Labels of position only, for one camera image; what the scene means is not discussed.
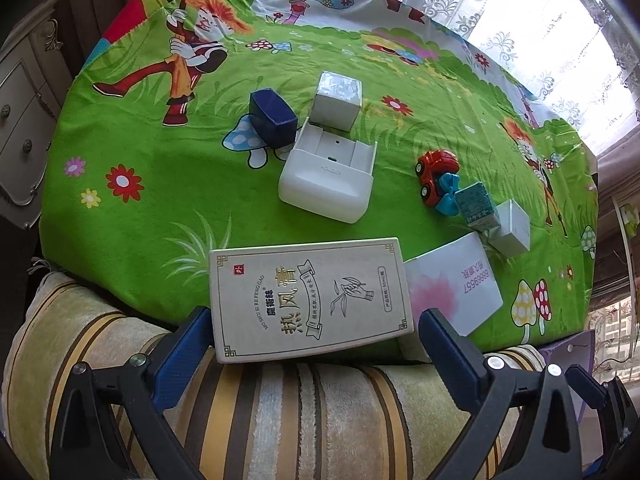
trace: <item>yellow mushroom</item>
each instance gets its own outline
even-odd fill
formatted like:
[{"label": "yellow mushroom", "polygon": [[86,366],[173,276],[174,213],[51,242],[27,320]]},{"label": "yellow mushroom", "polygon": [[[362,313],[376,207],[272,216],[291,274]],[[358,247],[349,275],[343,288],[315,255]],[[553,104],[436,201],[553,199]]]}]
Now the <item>yellow mushroom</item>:
[{"label": "yellow mushroom", "polygon": [[529,326],[535,325],[537,318],[538,310],[531,287],[524,280],[520,280],[518,295],[511,305],[511,319],[516,326],[524,326],[524,337],[521,344],[524,345],[529,341]]}]

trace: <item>white cabinet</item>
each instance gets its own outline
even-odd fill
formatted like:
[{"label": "white cabinet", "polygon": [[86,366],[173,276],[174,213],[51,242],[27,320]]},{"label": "white cabinet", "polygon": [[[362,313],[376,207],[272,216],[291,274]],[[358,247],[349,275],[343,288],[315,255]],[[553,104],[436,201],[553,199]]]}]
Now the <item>white cabinet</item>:
[{"label": "white cabinet", "polygon": [[33,9],[0,48],[0,215],[21,228],[40,217],[50,142],[72,78],[51,19]]}]

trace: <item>cartoon tablecloth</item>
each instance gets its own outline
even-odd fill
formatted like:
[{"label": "cartoon tablecloth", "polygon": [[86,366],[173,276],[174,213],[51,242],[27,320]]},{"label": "cartoon tablecloth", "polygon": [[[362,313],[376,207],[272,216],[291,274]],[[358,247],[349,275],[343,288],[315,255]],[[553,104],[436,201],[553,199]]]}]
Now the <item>cartoon tablecloth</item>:
[{"label": "cartoon tablecloth", "polygon": [[[250,92],[270,87],[302,126],[322,70],[362,81],[349,136],[378,142],[369,209],[355,224],[281,202],[287,148],[269,149],[247,117]],[[406,260],[465,235],[460,217],[420,199],[415,161],[435,149],[456,153],[461,187],[482,181],[531,221],[529,253],[504,260],[487,245],[504,304],[473,340],[486,351],[580,331],[597,202],[576,131],[396,0],[131,0],[62,110],[42,247],[140,312],[178,323],[209,304],[213,248],[396,236]],[[433,298],[446,293],[432,286]],[[395,342],[379,348],[397,352]]]}]

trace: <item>silver bolt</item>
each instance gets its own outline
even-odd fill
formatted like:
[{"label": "silver bolt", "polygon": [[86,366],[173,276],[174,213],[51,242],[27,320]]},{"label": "silver bolt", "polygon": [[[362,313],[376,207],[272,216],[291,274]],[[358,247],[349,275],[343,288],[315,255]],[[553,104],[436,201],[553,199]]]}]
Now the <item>silver bolt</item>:
[{"label": "silver bolt", "polygon": [[134,354],[129,358],[131,366],[142,366],[144,363],[146,363],[146,355],[144,354]]},{"label": "silver bolt", "polygon": [[495,355],[489,357],[486,362],[494,370],[501,370],[504,368],[504,361]]},{"label": "silver bolt", "polygon": [[548,367],[546,367],[546,370],[554,377],[559,377],[562,375],[562,368],[555,364],[550,364]]},{"label": "silver bolt", "polygon": [[84,374],[86,372],[86,363],[80,361],[79,363],[74,364],[73,368],[71,368],[71,371],[76,375]]}]

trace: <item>red flower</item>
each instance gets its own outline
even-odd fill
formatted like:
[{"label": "red flower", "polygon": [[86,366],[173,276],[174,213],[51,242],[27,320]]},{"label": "red flower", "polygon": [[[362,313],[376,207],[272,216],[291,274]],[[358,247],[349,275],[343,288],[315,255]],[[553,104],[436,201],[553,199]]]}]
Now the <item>red flower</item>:
[{"label": "red flower", "polygon": [[111,173],[105,175],[109,181],[107,187],[113,189],[114,196],[122,196],[125,203],[129,197],[132,197],[133,200],[140,200],[139,191],[145,189],[139,184],[142,177],[134,175],[134,171],[133,168],[127,170],[122,164],[119,164],[117,168],[111,168]]},{"label": "red flower", "polygon": [[489,66],[489,60],[485,58],[482,54],[476,54],[476,61],[487,68]]},{"label": "red flower", "polygon": [[413,115],[414,111],[411,110],[406,104],[401,103],[395,97],[391,97],[389,95],[384,96],[382,98],[382,102],[391,108],[395,112],[400,112],[402,115]]}]

